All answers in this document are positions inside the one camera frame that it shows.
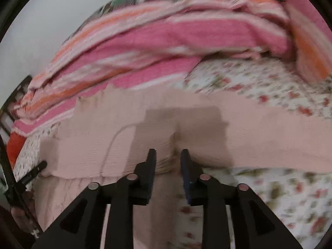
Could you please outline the person's left hand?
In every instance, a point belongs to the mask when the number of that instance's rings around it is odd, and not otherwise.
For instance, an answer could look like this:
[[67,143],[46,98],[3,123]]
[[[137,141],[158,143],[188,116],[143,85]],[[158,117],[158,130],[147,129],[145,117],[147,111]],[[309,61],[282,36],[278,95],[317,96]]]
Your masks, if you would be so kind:
[[[24,198],[25,203],[27,204],[30,212],[36,218],[37,216],[35,213],[34,191],[33,190],[26,191],[23,194],[23,198]],[[18,227],[21,230],[23,230],[24,232],[31,233],[35,229],[33,221],[26,217],[24,210],[21,209],[20,207],[11,206],[11,215],[13,216]]]

